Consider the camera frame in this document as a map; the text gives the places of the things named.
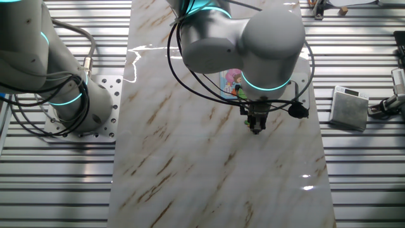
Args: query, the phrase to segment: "cable connector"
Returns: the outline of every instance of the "cable connector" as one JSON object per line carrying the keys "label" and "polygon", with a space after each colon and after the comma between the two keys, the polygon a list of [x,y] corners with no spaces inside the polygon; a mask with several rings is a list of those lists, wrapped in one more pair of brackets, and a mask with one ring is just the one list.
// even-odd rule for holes
{"label": "cable connector", "polygon": [[84,71],[86,72],[87,76],[91,78],[91,70],[93,68],[93,59],[91,57],[84,58]]}

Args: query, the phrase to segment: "glowing cyan ring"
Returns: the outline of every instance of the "glowing cyan ring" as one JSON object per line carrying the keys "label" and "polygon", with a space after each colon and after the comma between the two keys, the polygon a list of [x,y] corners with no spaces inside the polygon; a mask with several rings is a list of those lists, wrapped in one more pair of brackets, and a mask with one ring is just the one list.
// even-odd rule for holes
{"label": "glowing cyan ring", "polygon": [[290,79],[289,79],[288,81],[286,81],[286,83],[284,83],[284,84],[282,84],[282,85],[280,85],[280,86],[278,86],[278,87],[276,87],[276,88],[265,89],[265,88],[257,87],[257,86],[255,86],[255,85],[253,85],[252,83],[250,83],[250,82],[246,79],[246,77],[245,77],[245,75],[243,74],[243,72],[242,72],[242,77],[243,77],[243,79],[245,80],[245,82],[246,82],[249,86],[251,86],[251,87],[253,87],[253,88],[257,89],[257,90],[260,90],[260,91],[274,91],[274,90],[277,90],[277,89],[281,89],[281,88],[283,88],[284,86],[286,86],[286,85],[290,82]]}

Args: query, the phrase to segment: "black cable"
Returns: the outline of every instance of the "black cable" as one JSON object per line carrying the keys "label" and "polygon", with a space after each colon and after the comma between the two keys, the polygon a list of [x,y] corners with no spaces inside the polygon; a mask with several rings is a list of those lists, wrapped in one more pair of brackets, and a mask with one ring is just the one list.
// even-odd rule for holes
{"label": "black cable", "polygon": [[[257,7],[254,7],[254,6],[251,6],[251,5],[249,5],[249,4],[240,3],[240,2],[237,2],[237,1],[233,1],[233,0],[222,0],[222,1],[226,1],[226,2],[228,2],[228,3],[236,4],[236,5],[239,5],[239,6],[246,7],[246,8],[251,8],[251,9],[256,10],[256,11],[262,11],[262,9],[257,8]],[[302,91],[301,91],[294,99],[292,99],[291,101],[297,101],[297,99],[298,99],[299,97],[301,97],[301,96],[304,94],[304,92],[305,92],[305,91],[309,88],[309,86],[311,85],[312,80],[313,80],[313,78],[314,78],[314,76],[315,76],[315,57],[314,57],[314,54],[313,54],[313,52],[312,52],[311,46],[308,44],[307,41],[305,41],[305,46],[308,48],[309,55],[311,56],[311,62],[312,62],[312,72],[311,72],[311,76],[309,77],[308,83],[304,86],[304,88],[302,89]],[[277,111],[277,110],[279,110],[279,109],[285,108],[287,105],[288,105],[288,104],[283,104],[283,105],[279,106],[278,108],[270,109],[270,110],[268,110],[268,111],[269,111],[269,112],[270,112],[270,111]]]}
{"label": "black cable", "polygon": [[51,92],[51,91],[53,91],[53,90],[55,90],[55,89],[58,89],[58,88],[61,86],[61,84],[65,83],[65,82],[62,82],[62,83],[60,83],[60,84],[58,84],[58,85],[56,85],[56,86],[54,86],[54,87],[50,87],[50,88],[48,88],[48,89],[43,89],[43,90],[39,90],[39,91],[33,91],[33,90],[29,90],[29,89],[20,89],[20,88],[17,88],[17,87],[13,87],[13,86],[11,86],[11,85],[4,84],[4,83],[2,83],[2,82],[0,82],[0,86],[3,86],[4,88],[11,89],[11,90],[17,91],[17,92],[24,92],[24,93],[45,93],[45,92]]}
{"label": "black cable", "polygon": [[[180,27],[181,27],[182,21],[179,22],[177,25],[174,25],[173,27],[177,26],[177,45],[178,45],[178,50],[180,52],[180,54],[182,54],[182,47],[181,47],[181,43],[180,43]],[[173,36],[173,33],[171,32],[169,35],[169,38],[171,40],[171,37]],[[285,106],[290,105],[292,103],[294,103],[293,101],[286,101],[286,100],[266,100],[266,101],[246,101],[246,102],[236,102],[236,101],[232,101],[226,98],[223,98],[222,96],[220,96],[219,94],[215,93],[214,91],[212,91],[206,84],[204,84],[204,82],[201,81],[201,79],[196,75],[195,72],[193,72],[192,70],[190,70],[190,73],[194,76],[194,78],[207,90],[209,91],[212,95],[216,96],[217,98],[219,98],[220,100],[222,100],[223,102],[226,102],[226,105],[234,105],[234,106],[241,106],[241,105],[256,105],[256,104],[263,104],[263,103],[285,103]]]}
{"label": "black cable", "polygon": [[192,10],[192,7],[194,6],[194,3],[196,2],[196,0],[192,0],[192,4],[190,9],[188,10],[188,12],[185,13],[185,15],[188,15],[190,13],[190,11]]}
{"label": "black cable", "polygon": [[[34,132],[34,131],[28,129],[26,126],[24,126],[24,125],[21,123],[21,121],[20,121],[20,119],[18,118],[18,116],[16,115],[15,110],[11,107],[11,112],[12,112],[14,118],[16,119],[16,121],[17,121],[25,130],[27,130],[28,132],[30,132],[30,133],[32,133],[32,134],[35,134],[36,136],[39,136],[39,137],[63,136],[63,135],[66,135],[66,134],[69,134],[69,133],[73,132],[74,130],[76,130],[76,129],[82,124],[82,122],[83,122],[83,121],[85,120],[85,118],[87,117],[87,114],[88,114],[88,112],[89,112],[89,105],[90,105],[89,96],[88,96],[89,92],[88,92],[87,85],[83,84],[82,81],[81,81],[81,79],[78,79],[78,78],[75,79],[75,82],[76,82],[78,85],[80,85],[78,88],[79,88],[79,91],[82,93],[82,96],[81,96],[81,98],[82,98],[81,107],[80,107],[79,110],[77,111],[77,114],[76,114],[77,118],[75,118],[75,121],[74,121],[70,126],[66,127],[64,130],[61,130],[61,131],[59,131],[59,132],[57,132],[57,133],[51,133],[51,132],[46,132],[46,131],[40,129],[38,126],[36,126],[34,123],[32,123],[32,122],[28,119],[28,117],[26,116],[26,114],[25,114],[25,112],[23,111],[23,109],[21,108],[21,106],[18,106],[18,108],[19,108],[19,110],[20,110],[22,116],[24,117],[24,119],[25,119],[32,127],[34,127],[35,129],[39,130],[39,131],[42,132],[42,133]],[[80,119],[79,117],[80,117],[80,115],[82,115],[84,108],[86,109],[86,112],[85,112],[84,116],[81,118],[81,121],[78,123],[78,121],[79,121],[79,119]]]}
{"label": "black cable", "polygon": [[0,96],[0,100],[6,102],[6,103],[8,103],[8,104],[11,104],[11,105],[17,105],[17,106],[22,106],[22,107],[34,107],[34,106],[42,105],[42,104],[44,104],[44,103],[46,103],[46,102],[52,100],[52,98],[54,98],[56,95],[58,95],[58,93],[60,92],[60,90],[62,90],[63,86],[66,85],[69,81],[73,80],[75,77],[78,77],[78,76],[70,77],[70,78],[68,78],[66,81],[60,83],[60,84],[58,85],[58,88],[56,88],[55,92],[53,92],[48,98],[46,98],[46,99],[44,99],[44,100],[42,100],[42,101],[40,101],[40,102],[38,102],[38,103],[23,104],[23,103],[19,103],[19,102],[16,102],[16,101],[12,101],[12,100],[10,100],[10,99],[6,99],[6,98],[1,97],[1,96]]}
{"label": "black cable", "polygon": [[91,58],[93,56],[94,50],[96,50],[96,41],[94,40],[93,36],[90,33],[88,33],[86,30],[84,30],[82,28],[79,28],[79,27],[73,26],[73,25],[69,25],[68,23],[61,22],[61,21],[55,20],[53,18],[52,18],[52,23],[55,24],[55,25],[64,27],[64,28],[66,28],[68,30],[71,30],[71,31],[77,32],[79,34],[82,34],[86,38],[88,38],[88,40],[90,40],[90,42],[91,42],[91,47],[90,47],[90,51],[89,51],[87,57]]}
{"label": "black cable", "polygon": [[173,27],[171,28],[171,31],[170,31],[170,33],[169,33],[169,38],[168,38],[168,44],[167,44],[167,60],[168,60],[168,64],[169,64],[170,71],[171,71],[171,73],[173,74],[174,78],[177,80],[178,83],[180,83],[180,85],[182,85],[182,86],[183,86],[184,88],[186,88],[188,91],[194,93],[194,94],[197,95],[197,96],[200,96],[200,97],[202,97],[202,98],[208,99],[208,100],[210,100],[210,101],[215,101],[215,102],[217,102],[217,103],[229,105],[228,102],[224,102],[224,101],[221,101],[221,100],[217,100],[217,99],[211,98],[211,97],[209,97],[209,96],[205,96],[205,95],[203,95],[203,94],[200,94],[199,92],[194,91],[193,89],[191,89],[190,87],[188,87],[187,85],[185,85],[185,84],[179,79],[179,77],[177,76],[176,72],[175,72],[174,69],[173,69],[173,65],[171,64],[171,59],[170,59],[170,43],[171,43],[171,38],[173,37],[173,34],[174,34],[174,31],[175,31],[176,27],[177,27],[177,24],[174,24]]}

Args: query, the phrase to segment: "cable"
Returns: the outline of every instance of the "cable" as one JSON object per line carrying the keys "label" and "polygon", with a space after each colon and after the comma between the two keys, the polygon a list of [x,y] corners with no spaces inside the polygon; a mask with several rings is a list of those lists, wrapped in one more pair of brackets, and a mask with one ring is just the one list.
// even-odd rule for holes
{"label": "cable", "polygon": [[[75,82],[76,82],[77,84],[81,84],[81,80],[78,80],[78,79],[74,79],[74,80],[75,80]],[[69,133],[73,132],[74,130],[76,130],[76,129],[82,124],[82,122],[85,120],[85,118],[86,118],[86,116],[87,116],[87,114],[88,114],[88,112],[89,112],[90,100],[89,100],[89,97],[88,97],[88,93],[89,93],[89,92],[88,92],[88,88],[87,88],[87,85],[85,85],[85,84],[81,84],[81,85],[82,85],[82,86],[79,87],[79,90],[80,90],[80,92],[83,94],[83,95],[82,95],[82,103],[81,103],[82,105],[81,105],[80,109],[77,111],[77,118],[75,118],[75,121],[74,121],[70,126],[68,126],[66,129],[61,130],[61,131],[59,131],[59,132],[57,132],[57,133],[46,132],[46,131],[44,131],[44,130],[38,128],[35,124],[33,124],[33,123],[28,119],[28,117],[26,116],[25,112],[22,110],[21,106],[18,106],[18,108],[19,108],[21,114],[23,115],[24,119],[25,119],[31,126],[33,126],[35,129],[39,130],[39,131],[42,132],[42,133],[34,132],[34,131],[28,129],[26,126],[24,126],[24,125],[21,123],[21,121],[20,121],[20,119],[18,118],[18,116],[16,115],[16,113],[15,113],[13,107],[11,107],[11,112],[12,112],[14,118],[16,119],[16,121],[17,121],[25,130],[27,130],[28,132],[30,132],[30,133],[32,133],[32,134],[35,134],[35,135],[37,135],[37,136],[40,136],[40,137],[45,137],[45,136],[47,136],[47,137],[54,137],[54,136],[63,136],[63,135],[69,134]],[[15,97],[15,100],[18,102],[18,97],[17,97],[17,95],[14,95],[14,97]],[[81,119],[80,122],[79,122],[79,117],[82,116],[82,114],[83,114],[83,111],[82,111],[82,110],[85,110],[85,115],[82,117],[82,119]]]}
{"label": "cable", "polygon": [[197,8],[195,11],[193,11],[193,12],[191,12],[191,13],[188,13],[188,14],[186,14],[186,15],[184,15],[184,16],[181,16],[181,17],[176,18],[175,21],[170,24],[170,26],[175,25],[175,24],[178,24],[179,22],[181,22],[182,20],[188,18],[189,16],[194,15],[194,14],[200,12],[200,11],[203,10],[206,6],[209,6],[212,2],[213,2],[213,0],[209,0],[204,6],[201,6],[201,7]]}
{"label": "cable", "polygon": [[[232,3],[232,4],[236,4],[236,5],[239,5],[239,6],[246,7],[246,8],[251,8],[251,9],[254,9],[254,10],[257,10],[257,11],[262,11],[262,9],[257,8],[257,7],[255,7],[255,6],[251,6],[251,5],[249,5],[249,4],[240,3],[240,2],[237,2],[237,1],[233,1],[233,0],[222,0],[222,1],[226,1],[226,2],[229,2],[229,3]],[[297,101],[297,99],[298,99],[299,97],[301,97],[301,96],[304,94],[304,92],[305,92],[305,91],[308,89],[308,87],[311,85],[312,80],[313,80],[314,75],[315,75],[315,58],[314,58],[314,54],[313,54],[313,52],[312,52],[311,46],[308,44],[307,41],[305,41],[305,46],[308,48],[309,55],[310,55],[311,61],[312,61],[312,72],[311,72],[311,76],[309,77],[308,83],[304,86],[304,88],[302,89],[302,91],[301,91],[294,99],[292,99],[291,101]],[[269,110],[269,111],[276,111],[276,110],[279,110],[279,109],[284,108],[284,107],[286,107],[286,106],[287,106],[287,104],[283,104],[282,106],[279,106],[278,108],[275,108],[275,109],[272,109],[272,110]]]}
{"label": "cable", "polygon": [[192,7],[194,6],[195,2],[196,2],[196,0],[192,0],[192,4],[190,6],[190,9],[187,12],[185,12],[186,15],[188,15],[190,13],[190,11],[192,10]]}
{"label": "cable", "polygon": [[[180,43],[180,27],[181,27],[182,21],[177,24],[177,45],[178,45],[178,49],[180,51],[180,54],[182,54],[182,48],[181,48],[181,43]],[[285,104],[292,104],[294,103],[293,101],[285,101],[285,100],[266,100],[266,101],[246,101],[246,102],[236,102],[236,101],[232,101],[230,99],[226,99],[223,98],[222,96],[220,96],[219,94],[215,93],[214,91],[212,91],[209,87],[207,87],[207,85],[204,84],[204,82],[201,81],[201,79],[196,75],[195,72],[193,72],[192,70],[190,70],[190,73],[194,76],[194,78],[207,90],[209,91],[212,95],[216,96],[217,98],[219,98],[220,100],[227,102],[227,105],[234,105],[234,106],[241,106],[241,105],[255,105],[255,104],[263,104],[263,103],[285,103]]]}
{"label": "cable", "polygon": [[94,40],[93,36],[90,33],[88,33],[86,30],[84,30],[82,28],[79,28],[79,27],[73,26],[73,25],[69,25],[68,23],[65,23],[65,22],[60,22],[60,21],[55,20],[53,18],[52,18],[52,23],[55,24],[55,25],[64,27],[64,28],[66,28],[68,30],[71,30],[71,31],[77,32],[79,34],[82,34],[86,38],[88,38],[88,40],[90,40],[90,42],[91,42],[91,47],[90,47],[90,51],[89,51],[87,57],[90,57],[90,58],[93,57],[94,51],[96,50],[96,41]]}
{"label": "cable", "polygon": [[[39,102],[39,99],[38,99],[38,95],[37,95],[37,94],[34,94],[34,98],[35,98],[35,100],[36,100],[37,103],[38,103],[38,102]],[[48,112],[45,110],[45,108],[43,107],[42,104],[39,105],[39,108],[42,110],[42,112],[45,114],[45,116],[46,116],[47,118],[49,118],[50,120],[54,120],[54,121],[57,122],[57,123],[62,124],[61,121],[59,121],[59,120],[57,120],[57,119],[51,117],[51,116],[48,114]]]}
{"label": "cable", "polygon": [[176,27],[177,27],[177,24],[174,24],[173,27],[171,28],[170,33],[169,33],[169,38],[168,38],[168,45],[167,45],[167,59],[168,59],[168,64],[169,64],[170,71],[171,71],[171,73],[173,74],[174,78],[177,80],[178,83],[180,83],[180,85],[182,85],[182,86],[183,86],[184,88],[186,88],[188,91],[194,93],[194,94],[197,95],[197,96],[200,96],[200,97],[202,97],[202,98],[208,99],[208,100],[210,100],[210,101],[215,101],[215,102],[218,102],[218,103],[221,103],[221,104],[229,105],[228,102],[220,101],[220,100],[217,100],[217,99],[215,99],[215,98],[211,98],[211,97],[209,97],[209,96],[205,96],[205,95],[203,95],[203,94],[200,94],[199,92],[196,92],[196,91],[192,90],[190,87],[188,87],[187,85],[185,85],[185,84],[179,79],[179,77],[177,76],[176,72],[175,72],[174,69],[173,69],[173,65],[171,64],[171,59],[170,59],[170,43],[171,43],[171,38],[173,37],[173,34],[174,34],[174,31],[175,31]]}
{"label": "cable", "polygon": [[22,107],[34,107],[34,106],[42,105],[42,104],[44,104],[44,103],[46,103],[46,102],[52,100],[52,99],[60,92],[60,90],[63,88],[63,86],[66,85],[69,81],[73,80],[73,78],[74,78],[74,77],[70,77],[68,80],[66,80],[66,81],[64,81],[63,83],[61,83],[61,84],[59,85],[59,87],[55,90],[55,92],[53,92],[48,98],[46,98],[46,99],[44,99],[44,100],[42,100],[42,101],[40,101],[40,102],[38,102],[38,103],[22,104],[22,103],[19,103],[19,102],[16,102],[16,101],[12,101],[12,100],[6,99],[6,98],[1,97],[1,96],[0,96],[0,100],[1,100],[1,101],[4,101],[4,102],[7,102],[7,103],[9,103],[9,104],[12,104],[12,105],[17,105],[17,106],[22,106]]}

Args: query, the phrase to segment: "metal bracket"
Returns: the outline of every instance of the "metal bracket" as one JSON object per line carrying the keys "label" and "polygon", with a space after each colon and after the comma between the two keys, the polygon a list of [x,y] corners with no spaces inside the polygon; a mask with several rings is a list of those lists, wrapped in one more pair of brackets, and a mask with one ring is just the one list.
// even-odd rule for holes
{"label": "metal bracket", "polygon": [[[295,89],[296,94],[301,92],[302,89],[306,86],[308,83],[309,77],[308,74],[306,73],[292,73],[291,75],[291,81],[295,82],[298,86],[298,88]],[[306,109],[309,109],[309,88],[304,91],[304,93],[298,98],[298,101],[302,103],[303,107]]]}
{"label": "metal bracket", "polygon": [[323,12],[325,11],[326,5],[327,0],[317,0],[313,9],[315,20],[323,20]]}
{"label": "metal bracket", "polygon": [[[92,80],[104,86],[111,94],[113,99],[113,110],[108,120],[94,132],[88,132],[82,135],[77,133],[70,133],[66,137],[45,137],[44,140],[49,143],[113,143],[116,141],[118,130],[118,117],[120,114],[121,96],[122,96],[122,76],[105,76],[105,75],[93,75]],[[49,106],[48,114],[58,119],[55,116],[55,112],[52,106]],[[45,131],[57,132],[63,130],[65,126],[60,123],[51,121],[47,118],[45,122]]]}

